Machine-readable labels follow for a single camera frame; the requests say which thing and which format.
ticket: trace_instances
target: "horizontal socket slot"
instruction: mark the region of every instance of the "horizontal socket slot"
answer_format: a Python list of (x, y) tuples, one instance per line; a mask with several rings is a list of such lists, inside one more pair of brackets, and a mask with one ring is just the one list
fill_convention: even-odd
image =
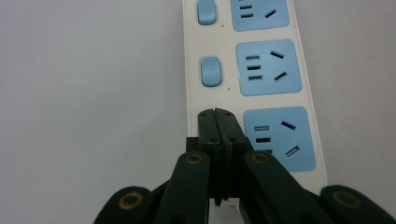
[(256, 143), (269, 143), (271, 138), (256, 138)]
[(298, 146), (292, 148), (290, 151), (288, 151), (286, 154), (287, 157), (290, 157), (291, 155), (293, 155), (294, 153), (296, 153), (298, 150), (300, 150), (300, 148)]
[(242, 14), (241, 18), (250, 18), (253, 17), (253, 13), (248, 13), (248, 14)]
[(262, 80), (262, 76), (254, 76), (254, 77), (248, 77), (249, 81), (258, 81)]
[(254, 127), (254, 131), (261, 132), (261, 131), (269, 131), (270, 126), (256, 126)]
[(275, 13), (276, 13), (276, 10), (274, 9), (274, 10), (268, 12), (267, 14), (265, 14), (265, 18), (268, 19), (269, 17), (273, 16)]
[(272, 55), (272, 56), (275, 56), (275, 57), (277, 57), (277, 58), (280, 58), (280, 59), (283, 59), (283, 58), (285, 57), (284, 54), (281, 54), (281, 53), (276, 52), (276, 51), (271, 51), (271, 55)]
[(282, 74), (280, 74), (279, 76), (275, 77), (274, 80), (275, 81), (279, 81), (281, 78), (287, 76), (288, 74), (286, 72), (283, 72)]
[(247, 61), (259, 60), (259, 59), (260, 59), (260, 55), (247, 56)]
[(294, 125), (292, 125), (292, 124), (290, 124), (290, 123), (287, 123), (287, 122), (284, 121), (284, 120), (282, 120), (281, 125), (283, 125), (283, 126), (289, 128), (289, 129), (292, 129), (292, 130), (296, 130), (296, 128), (297, 128), (296, 126), (294, 126)]
[(249, 5), (249, 6), (241, 6), (241, 7), (239, 7), (239, 9), (249, 9), (249, 8), (251, 8), (251, 5)]
[(247, 70), (248, 70), (248, 71), (251, 71), (251, 70), (260, 70), (260, 69), (262, 69), (262, 66), (261, 66), (261, 65), (251, 65), (251, 66), (248, 66), (248, 67), (247, 67)]

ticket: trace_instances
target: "power strip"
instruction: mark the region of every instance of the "power strip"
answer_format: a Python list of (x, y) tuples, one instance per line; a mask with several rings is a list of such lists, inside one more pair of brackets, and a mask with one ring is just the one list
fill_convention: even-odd
[(189, 136), (201, 111), (229, 110), (318, 194), (327, 176), (292, 0), (183, 0), (183, 11)]

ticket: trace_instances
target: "power switch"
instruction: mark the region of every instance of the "power switch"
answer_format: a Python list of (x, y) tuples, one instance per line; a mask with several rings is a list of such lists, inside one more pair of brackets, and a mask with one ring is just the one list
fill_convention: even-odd
[(211, 25), (217, 20), (215, 0), (198, 1), (198, 22), (201, 25)]
[(205, 57), (201, 60), (202, 83), (206, 87), (217, 87), (221, 83), (221, 67), (218, 57)]

